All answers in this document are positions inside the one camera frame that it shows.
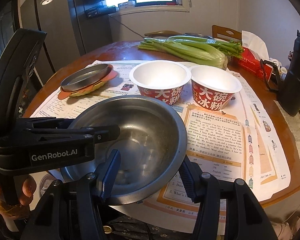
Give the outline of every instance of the brown tabletop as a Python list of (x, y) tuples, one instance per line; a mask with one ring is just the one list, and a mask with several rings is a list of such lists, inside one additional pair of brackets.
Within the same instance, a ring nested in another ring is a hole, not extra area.
[[(96, 49), (82, 57), (66, 67), (61, 68), (55, 73), (50, 80), (44, 85), (44, 87), (34, 97), (31, 104), (26, 110), (24, 117), (30, 117), (30, 115), (41, 105), (41, 103), (59, 86), (61, 81), (69, 76), (70, 74), (85, 68), (95, 60), (100, 61), (112, 61), (112, 60), (172, 60), (172, 61), (183, 61), (178, 57), (168, 55), (161, 52), (139, 50), (136, 45), (139, 42), (134, 41), (123, 41), (115, 42)], [(292, 195), (293, 193), (300, 190), (300, 159), (296, 148), (295, 139), (289, 130), (287, 123), (285, 122), (280, 110), (274, 103), (275, 94), (270, 93), (265, 84), (249, 72), (239, 68), (233, 64), (229, 64), (228, 68), (233, 71), (239, 72), (245, 80), (249, 83), (252, 89), (255, 91), (259, 99), (261, 100), (264, 108), (270, 116), (274, 127), (278, 133), (281, 141), (284, 153), (286, 155), (290, 173), (291, 182), (289, 187), (274, 194), (271, 199), (262, 201), (263, 207), (270, 206), (277, 203), (280, 200)]]

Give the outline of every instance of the bowl rim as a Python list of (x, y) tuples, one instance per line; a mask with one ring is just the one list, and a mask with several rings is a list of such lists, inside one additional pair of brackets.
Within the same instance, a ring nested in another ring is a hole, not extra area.
[(198, 79), (196, 79), (196, 77), (194, 77), (192, 75), (191, 80), (193, 80), (194, 82), (198, 83), (199, 85), (207, 87), (207, 88), (209, 88), (211, 90), (214, 90), (214, 91), (217, 91), (217, 92), (228, 93), (228, 94), (234, 94), (234, 93), (240, 92), (240, 90), (242, 89), (242, 84), (240, 83), (240, 81), (236, 77), (234, 77), (231, 73), (227, 72), (226, 70), (222, 70), (222, 69), (217, 68), (217, 67), (212, 67), (212, 66), (207, 66), (207, 65), (192, 66), (192, 67), (189, 68), (189, 70), (191, 71), (191, 74), (192, 74), (192, 70), (195, 69), (195, 68), (198, 68), (198, 67), (201, 67), (201, 68), (202, 67), (203, 68), (211, 68), (211, 69), (213, 69), (213, 70), (215, 70), (217, 72), (220, 72), (221, 75), (228, 76), (231, 80), (233, 80), (237, 84), (237, 89), (234, 89), (234, 90), (225, 90), (225, 89), (214, 88), (212, 86), (204, 84), (203, 82), (200, 82)]
[[(155, 86), (147, 86), (139, 81), (137, 81), (133, 74), (134, 72), (141, 66), (143, 65), (147, 65), (149, 63), (154, 63), (154, 62), (169, 62), (169, 63), (173, 63), (179, 67), (181, 67), (182, 69), (184, 69), (186, 71), (186, 77), (179, 83), (177, 84), (174, 84), (173, 86), (168, 86), (168, 87), (165, 87), (165, 88), (159, 88), (159, 87), (155, 87)], [(181, 63), (178, 63), (178, 62), (175, 62), (175, 61), (171, 61), (171, 60), (149, 60), (147, 62), (144, 62), (144, 63), (141, 63), (137, 66), (135, 66), (129, 73), (129, 78), (131, 80), (132, 83), (134, 83), (135, 85), (137, 85), (138, 87), (142, 87), (142, 88), (146, 88), (146, 89), (151, 89), (151, 90), (168, 90), (168, 89), (173, 89), (173, 88), (178, 88), (178, 87), (182, 87), (184, 86), (185, 84), (187, 84), (190, 80), (191, 80), (191, 71), (189, 70), (188, 67), (186, 67), (185, 65), (181, 64)]]
[[(170, 162), (170, 164), (167, 166), (164, 172), (160, 174), (155, 180), (150, 182), (149, 184), (143, 186), (142, 188), (139, 188), (135, 191), (132, 191), (130, 193), (120, 194), (120, 195), (111, 195), (110, 198), (107, 200), (108, 205), (126, 205), (126, 204), (132, 204), (138, 201), (141, 201), (145, 198), (148, 198), (149, 196), (155, 194), (159, 190), (161, 190), (164, 185), (166, 185), (173, 176), (177, 173), (178, 169), (180, 168), (187, 151), (187, 131), (185, 124), (183, 120), (181, 119), (180, 115), (169, 105), (166, 103), (157, 100), (155, 98), (146, 97), (146, 96), (139, 96), (139, 95), (125, 95), (125, 96), (118, 96), (113, 98), (108, 98), (103, 101), (100, 101), (93, 106), (89, 107), (85, 111), (83, 111), (79, 116), (70, 124), (69, 129), (77, 128), (77, 123), (80, 121), (80, 119), (84, 118), (85, 116), (93, 115), (94, 109), (103, 106), (104, 104), (108, 103), (109, 101), (116, 101), (116, 100), (125, 100), (125, 99), (139, 99), (144, 101), (150, 101), (153, 104), (159, 105), (162, 107), (166, 112), (172, 115), (174, 117), (175, 125), (178, 128), (178, 144), (176, 148), (175, 155)], [(65, 182), (73, 181), (72, 176), (69, 173), (69, 169), (71, 169), (72, 166), (66, 166), (63, 168), (60, 168), (60, 173), (65, 180)]]

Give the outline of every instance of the black water bottle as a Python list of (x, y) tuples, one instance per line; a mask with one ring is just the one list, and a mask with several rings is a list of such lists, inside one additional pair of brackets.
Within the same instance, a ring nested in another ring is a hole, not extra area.
[(282, 108), (291, 116), (300, 110), (300, 32), (294, 41), (293, 56), (284, 82), (277, 95)]

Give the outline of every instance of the bunch of celery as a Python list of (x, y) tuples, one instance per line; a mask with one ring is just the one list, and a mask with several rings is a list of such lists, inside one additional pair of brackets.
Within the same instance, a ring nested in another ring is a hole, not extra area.
[(145, 38), (138, 48), (168, 52), (199, 65), (209, 65), (226, 69), (228, 64), (228, 59), (224, 53), (203, 42), (173, 40), (170, 38), (167, 40)]
[(228, 56), (233, 56), (237, 58), (242, 58), (241, 54), (243, 53), (243, 47), (239, 42), (235, 41), (217, 41), (211, 39), (205, 39), (201, 37), (193, 37), (193, 36), (185, 36), (185, 35), (178, 35), (169, 37), (169, 40), (174, 40), (176, 42), (182, 43), (183, 41), (193, 41), (192, 45), (189, 46), (197, 47), (196, 44), (209, 44), (210, 46), (215, 47), (219, 51), (223, 52)]

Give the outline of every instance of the wooden chair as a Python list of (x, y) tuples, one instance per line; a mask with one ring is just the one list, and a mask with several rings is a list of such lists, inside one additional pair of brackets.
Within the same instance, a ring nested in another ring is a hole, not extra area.
[(212, 37), (213, 38), (218, 38), (224, 41), (230, 41), (231, 39), (226, 39), (223, 37), (219, 37), (218, 34), (230, 37), (231, 39), (236, 39), (236, 40), (242, 40), (242, 33), (238, 32), (236, 30), (226, 28), (226, 27), (221, 27), (217, 25), (212, 25)]
[(159, 31), (154, 33), (145, 33), (146, 38), (155, 38), (155, 37), (171, 37), (176, 35), (183, 35), (182, 33), (177, 33), (174, 31)]

